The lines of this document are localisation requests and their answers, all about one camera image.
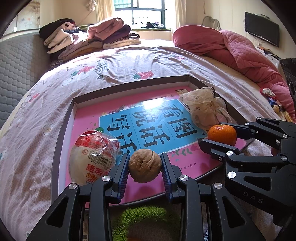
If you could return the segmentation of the orange tangerine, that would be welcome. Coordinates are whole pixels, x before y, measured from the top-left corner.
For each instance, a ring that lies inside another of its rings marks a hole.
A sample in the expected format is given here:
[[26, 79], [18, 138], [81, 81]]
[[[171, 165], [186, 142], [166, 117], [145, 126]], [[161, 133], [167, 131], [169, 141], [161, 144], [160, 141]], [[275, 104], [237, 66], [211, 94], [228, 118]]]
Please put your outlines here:
[[214, 125], [208, 130], [207, 138], [209, 140], [222, 144], [235, 146], [237, 133], [234, 127], [225, 124]]

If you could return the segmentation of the brown walnut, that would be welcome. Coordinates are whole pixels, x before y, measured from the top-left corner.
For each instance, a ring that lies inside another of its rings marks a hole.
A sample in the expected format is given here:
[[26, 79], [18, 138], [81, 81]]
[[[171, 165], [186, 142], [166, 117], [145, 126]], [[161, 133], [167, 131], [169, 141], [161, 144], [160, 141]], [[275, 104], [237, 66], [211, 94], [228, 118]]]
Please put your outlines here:
[[139, 149], [130, 157], [128, 168], [135, 182], [148, 183], [157, 178], [162, 169], [162, 161], [156, 152]]

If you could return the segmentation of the red white snack ball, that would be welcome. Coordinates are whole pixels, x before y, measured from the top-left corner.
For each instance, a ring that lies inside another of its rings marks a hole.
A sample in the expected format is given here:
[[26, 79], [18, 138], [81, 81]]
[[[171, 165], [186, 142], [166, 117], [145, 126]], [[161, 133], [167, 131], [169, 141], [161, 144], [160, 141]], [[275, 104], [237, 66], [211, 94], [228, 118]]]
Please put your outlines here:
[[117, 138], [92, 130], [79, 136], [71, 149], [69, 175], [80, 186], [91, 184], [109, 173], [121, 154]]

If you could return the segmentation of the beige mesh hair accessory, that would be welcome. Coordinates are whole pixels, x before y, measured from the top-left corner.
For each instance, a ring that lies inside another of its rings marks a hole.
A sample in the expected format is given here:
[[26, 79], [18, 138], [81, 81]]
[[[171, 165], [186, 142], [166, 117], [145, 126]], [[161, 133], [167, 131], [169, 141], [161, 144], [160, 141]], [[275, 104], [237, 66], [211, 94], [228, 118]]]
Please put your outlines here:
[[232, 123], [226, 102], [215, 96], [213, 87], [202, 87], [183, 93], [179, 100], [189, 108], [192, 122], [205, 131], [219, 123]]

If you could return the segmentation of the small toy doll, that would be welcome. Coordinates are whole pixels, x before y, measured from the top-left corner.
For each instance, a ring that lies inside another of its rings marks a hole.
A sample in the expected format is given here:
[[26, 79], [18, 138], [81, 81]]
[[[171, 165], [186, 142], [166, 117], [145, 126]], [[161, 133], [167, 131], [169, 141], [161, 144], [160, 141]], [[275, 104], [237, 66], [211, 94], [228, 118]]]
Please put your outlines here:
[[278, 114], [279, 117], [283, 118], [285, 121], [293, 122], [293, 119], [291, 118], [290, 114], [285, 111], [281, 103], [276, 98], [276, 95], [273, 93], [273, 91], [269, 88], [262, 88], [260, 89], [260, 93], [262, 96], [264, 96], [270, 106], [273, 108], [273, 111]]

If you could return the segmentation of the dark shallow cardboard box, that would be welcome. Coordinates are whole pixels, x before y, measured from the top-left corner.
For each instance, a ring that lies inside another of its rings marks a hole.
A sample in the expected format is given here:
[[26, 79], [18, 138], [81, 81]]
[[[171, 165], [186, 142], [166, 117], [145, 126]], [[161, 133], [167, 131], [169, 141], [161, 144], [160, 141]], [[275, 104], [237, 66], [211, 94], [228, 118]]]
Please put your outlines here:
[[[65, 114], [55, 147], [51, 201], [54, 202], [71, 183], [68, 167], [71, 148], [82, 133], [101, 128], [99, 119], [103, 114], [119, 113], [130, 107], [152, 103], [154, 99], [177, 99], [181, 90], [190, 91], [204, 86], [204, 83], [189, 75], [171, 76], [129, 82], [75, 97]], [[222, 165], [203, 153], [197, 142], [178, 145], [169, 153], [171, 163], [197, 181], [214, 173]]]

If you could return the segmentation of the pink strawberry bedsheet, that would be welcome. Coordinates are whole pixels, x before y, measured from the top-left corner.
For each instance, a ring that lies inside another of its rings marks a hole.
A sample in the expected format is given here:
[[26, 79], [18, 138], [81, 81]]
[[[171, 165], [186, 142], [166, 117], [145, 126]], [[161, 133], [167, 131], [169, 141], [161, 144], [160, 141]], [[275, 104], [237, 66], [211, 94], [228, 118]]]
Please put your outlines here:
[[177, 47], [135, 46], [78, 57], [45, 73], [1, 129], [1, 220], [11, 236], [25, 240], [51, 204], [54, 149], [72, 99], [127, 82], [180, 75], [214, 87], [248, 121], [278, 117], [247, 77]]

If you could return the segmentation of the red pink quilted blanket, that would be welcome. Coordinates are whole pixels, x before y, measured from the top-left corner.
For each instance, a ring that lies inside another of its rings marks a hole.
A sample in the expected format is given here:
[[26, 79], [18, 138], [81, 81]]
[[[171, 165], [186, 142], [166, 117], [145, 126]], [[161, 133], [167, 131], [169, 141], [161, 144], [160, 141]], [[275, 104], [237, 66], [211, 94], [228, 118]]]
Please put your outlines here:
[[287, 82], [276, 66], [246, 37], [228, 30], [201, 25], [179, 27], [172, 35], [176, 47], [205, 55], [240, 72], [260, 88], [269, 88], [295, 121], [295, 105]]

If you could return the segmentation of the pile of folded clothes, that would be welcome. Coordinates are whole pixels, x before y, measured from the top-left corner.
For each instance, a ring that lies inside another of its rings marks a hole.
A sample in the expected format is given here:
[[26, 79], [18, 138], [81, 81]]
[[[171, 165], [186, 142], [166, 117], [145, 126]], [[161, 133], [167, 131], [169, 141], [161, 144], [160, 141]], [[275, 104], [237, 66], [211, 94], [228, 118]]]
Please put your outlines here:
[[141, 43], [139, 34], [131, 32], [121, 18], [111, 18], [87, 29], [73, 19], [60, 19], [41, 27], [40, 37], [52, 61], [67, 62], [89, 53]]

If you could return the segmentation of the grey quilted headboard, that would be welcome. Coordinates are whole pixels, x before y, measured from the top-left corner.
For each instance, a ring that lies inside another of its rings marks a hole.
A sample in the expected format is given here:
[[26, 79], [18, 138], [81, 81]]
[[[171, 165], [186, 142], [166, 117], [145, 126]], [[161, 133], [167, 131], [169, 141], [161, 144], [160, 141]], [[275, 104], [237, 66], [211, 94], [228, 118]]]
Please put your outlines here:
[[49, 69], [50, 57], [38, 33], [19, 35], [1, 42], [1, 126], [22, 97]]

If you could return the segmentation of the cream curtain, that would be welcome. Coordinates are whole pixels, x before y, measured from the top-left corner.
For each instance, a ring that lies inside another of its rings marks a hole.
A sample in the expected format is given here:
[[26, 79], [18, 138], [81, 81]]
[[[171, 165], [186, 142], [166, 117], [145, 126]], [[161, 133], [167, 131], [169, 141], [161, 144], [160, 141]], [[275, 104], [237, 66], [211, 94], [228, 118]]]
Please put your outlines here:
[[106, 19], [110, 19], [114, 12], [114, 2], [113, 0], [96, 0], [96, 14], [98, 22]]

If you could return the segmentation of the black wall television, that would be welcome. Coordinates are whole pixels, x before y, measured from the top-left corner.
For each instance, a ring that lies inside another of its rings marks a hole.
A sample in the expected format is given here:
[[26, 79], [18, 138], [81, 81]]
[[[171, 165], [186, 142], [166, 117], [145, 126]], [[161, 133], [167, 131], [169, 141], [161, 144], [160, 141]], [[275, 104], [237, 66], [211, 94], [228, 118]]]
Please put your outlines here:
[[280, 45], [280, 27], [261, 15], [245, 12], [245, 32], [276, 47]]

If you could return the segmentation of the window with dark frame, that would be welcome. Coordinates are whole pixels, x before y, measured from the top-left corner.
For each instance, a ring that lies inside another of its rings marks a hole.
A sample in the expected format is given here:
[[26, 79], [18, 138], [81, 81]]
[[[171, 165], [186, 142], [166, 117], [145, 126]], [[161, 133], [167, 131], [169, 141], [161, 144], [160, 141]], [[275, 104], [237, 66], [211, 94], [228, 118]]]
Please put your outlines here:
[[114, 15], [125, 24], [145, 25], [147, 22], [165, 25], [165, 1], [162, 0], [114, 0]]

